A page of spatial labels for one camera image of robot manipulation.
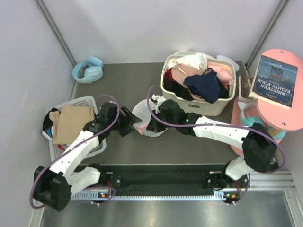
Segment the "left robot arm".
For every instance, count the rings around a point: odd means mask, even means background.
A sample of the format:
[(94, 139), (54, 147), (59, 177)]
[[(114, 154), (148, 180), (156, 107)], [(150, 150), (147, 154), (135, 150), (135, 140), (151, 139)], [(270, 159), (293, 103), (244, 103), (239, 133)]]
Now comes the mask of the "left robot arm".
[(117, 131), (124, 137), (134, 131), (132, 126), (142, 120), (126, 106), (104, 103), (94, 120), (85, 124), (76, 140), (48, 167), (39, 166), (34, 172), (34, 184), (30, 203), (38, 201), (56, 211), (63, 210), (72, 196), (91, 185), (103, 187), (107, 183), (105, 170), (98, 164), (90, 164), (75, 173), (74, 170), (89, 152)]

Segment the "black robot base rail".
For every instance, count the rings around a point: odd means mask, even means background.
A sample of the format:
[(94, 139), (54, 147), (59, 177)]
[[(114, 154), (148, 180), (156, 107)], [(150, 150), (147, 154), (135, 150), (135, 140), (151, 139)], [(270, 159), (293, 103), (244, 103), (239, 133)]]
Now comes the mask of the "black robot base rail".
[(94, 186), (111, 186), (116, 196), (202, 196), (221, 189), (243, 192), (248, 178), (231, 180), (225, 164), (102, 165)]

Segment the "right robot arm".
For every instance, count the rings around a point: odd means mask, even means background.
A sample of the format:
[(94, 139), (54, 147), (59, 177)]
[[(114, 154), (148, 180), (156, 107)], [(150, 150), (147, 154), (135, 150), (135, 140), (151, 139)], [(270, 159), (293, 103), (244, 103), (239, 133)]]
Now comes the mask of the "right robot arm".
[(221, 175), (224, 186), (234, 186), (242, 176), (253, 171), (269, 171), (277, 147), (261, 123), (236, 126), (197, 113), (186, 113), (177, 102), (160, 95), (152, 95), (151, 101), (156, 105), (152, 111), (156, 128), (175, 128), (183, 135), (212, 139), (242, 151), (238, 158), (227, 164)]

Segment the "white mesh laundry bag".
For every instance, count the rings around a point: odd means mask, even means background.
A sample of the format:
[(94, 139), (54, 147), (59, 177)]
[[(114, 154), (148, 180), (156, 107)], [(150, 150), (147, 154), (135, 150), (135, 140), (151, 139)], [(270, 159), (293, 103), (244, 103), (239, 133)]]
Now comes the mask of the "white mesh laundry bag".
[(141, 134), (144, 136), (148, 136), (148, 137), (158, 137), (160, 135), (162, 135), (167, 129), (164, 129), (161, 132), (154, 132), (154, 131), (150, 131), (147, 130), (147, 127), (151, 121), (151, 113), (148, 109), (147, 106), (147, 100), (142, 100), (140, 101), (132, 110), (132, 113), (140, 118), (142, 121), (140, 123), (134, 123), (133, 126), (134, 128)]

